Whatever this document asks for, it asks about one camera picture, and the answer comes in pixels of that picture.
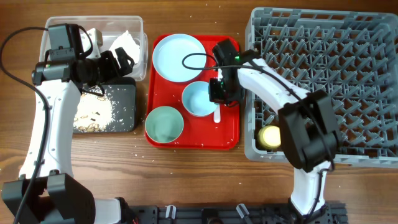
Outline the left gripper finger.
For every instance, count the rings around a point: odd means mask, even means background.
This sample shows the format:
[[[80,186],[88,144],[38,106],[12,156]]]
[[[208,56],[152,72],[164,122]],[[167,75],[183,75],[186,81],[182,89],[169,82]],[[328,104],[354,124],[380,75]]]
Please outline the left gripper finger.
[[[99,65],[99,82],[101,84],[116,84],[122,77],[118,61],[111,51],[107,50],[101,53]]]
[[[122,77],[130,74],[135,64],[134,59],[130,57],[122,47],[116,48],[115,52],[118,56],[119,74]]]

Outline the light blue plate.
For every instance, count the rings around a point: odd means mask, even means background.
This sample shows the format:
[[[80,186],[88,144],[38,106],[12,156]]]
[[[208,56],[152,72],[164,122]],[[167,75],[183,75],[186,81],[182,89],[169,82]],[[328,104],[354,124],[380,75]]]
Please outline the light blue plate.
[[[152,54],[152,63],[156,72],[164,79],[183,83],[193,80],[201,73],[200,70],[191,70],[183,66],[203,68],[206,65],[206,50],[203,44],[188,34],[172,34],[164,37],[156,46]]]

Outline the food scraps rice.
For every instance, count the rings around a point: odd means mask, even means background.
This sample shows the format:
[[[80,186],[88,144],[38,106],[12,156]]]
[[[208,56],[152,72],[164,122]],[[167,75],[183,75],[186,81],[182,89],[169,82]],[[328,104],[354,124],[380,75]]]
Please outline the food scraps rice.
[[[74,117],[73,132],[115,133],[126,131],[123,109],[118,109],[120,88],[105,88],[103,96],[83,93]]]

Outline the white napkin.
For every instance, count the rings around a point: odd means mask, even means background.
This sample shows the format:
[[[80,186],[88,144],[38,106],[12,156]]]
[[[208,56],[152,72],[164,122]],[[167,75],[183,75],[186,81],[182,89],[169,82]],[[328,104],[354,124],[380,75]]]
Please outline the white napkin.
[[[127,53],[127,55],[134,60],[134,63],[139,62],[141,48],[127,30],[122,35],[117,37],[109,48],[109,50],[112,51],[115,58],[117,57],[116,49],[120,47],[122,47],[123,50]]]

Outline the light blue bowl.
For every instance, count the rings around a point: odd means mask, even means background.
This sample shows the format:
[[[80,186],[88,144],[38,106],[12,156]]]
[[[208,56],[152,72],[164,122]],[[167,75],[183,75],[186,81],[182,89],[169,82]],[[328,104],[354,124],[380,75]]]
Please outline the light blue bowl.
[[[196,117],[208,116],[217,109],[217,104],[210,101],[209,83],[204,81],[192,82],[184,88],[182,104]]]

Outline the yellow cup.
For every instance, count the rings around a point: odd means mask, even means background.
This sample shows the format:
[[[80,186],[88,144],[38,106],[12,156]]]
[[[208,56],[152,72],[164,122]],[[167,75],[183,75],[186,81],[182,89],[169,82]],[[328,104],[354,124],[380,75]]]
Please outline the yellow cup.
[[[264,148],[278,148],[281,145],[279,127],[273,125],[264,126],[258,132],[257,140]]]

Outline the white plastic fork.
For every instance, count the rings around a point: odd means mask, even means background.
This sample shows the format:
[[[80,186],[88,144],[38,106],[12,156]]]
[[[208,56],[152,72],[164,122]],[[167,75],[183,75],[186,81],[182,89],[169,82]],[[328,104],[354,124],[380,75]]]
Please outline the white plastic fork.
[[[213,121],[215,123],[220,123],[221,122],[221,108],[220,105],[216,106],[216,109],[213,113]]]

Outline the green bowl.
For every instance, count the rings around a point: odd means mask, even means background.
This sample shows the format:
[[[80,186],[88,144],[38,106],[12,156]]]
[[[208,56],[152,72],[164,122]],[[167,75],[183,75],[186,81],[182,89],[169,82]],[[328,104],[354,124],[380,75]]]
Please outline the green bowl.
[[[153,109],[145,121],[147,136],[159,144],[176,140],[182,134],[183,129],[183,116],[171,106],[160,106]]]

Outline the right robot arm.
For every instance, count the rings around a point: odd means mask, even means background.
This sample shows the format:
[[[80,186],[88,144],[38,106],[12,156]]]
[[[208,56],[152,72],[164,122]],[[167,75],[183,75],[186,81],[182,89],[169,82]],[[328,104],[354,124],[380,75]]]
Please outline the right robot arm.
[[[334,170],[341,145],[330,96],[323,90],[310,92],[294,85],[255,51],[238,52],[229,39],[218,42],[212,52],[221,78],[210,80],[210,101],[226,106],[240,103],[248,90],[277,113],[281,148],[294,167],[289,204],[301,223],[322,216],[326,173]]]

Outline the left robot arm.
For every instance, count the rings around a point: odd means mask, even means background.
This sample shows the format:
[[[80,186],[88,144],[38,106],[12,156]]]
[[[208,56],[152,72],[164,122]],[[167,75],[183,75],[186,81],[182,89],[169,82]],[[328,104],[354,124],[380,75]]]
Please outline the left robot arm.
[[[18,179],[3,185],[2,201],[15,223],[138,223],[123,198],[94,198],[73,178],[71,160],[81,94],[130,74],[134,60],[122,48],[92,58],[78,24],[50,26],[47,32],[50,48],[28,84],[36,95],[29,151]]]

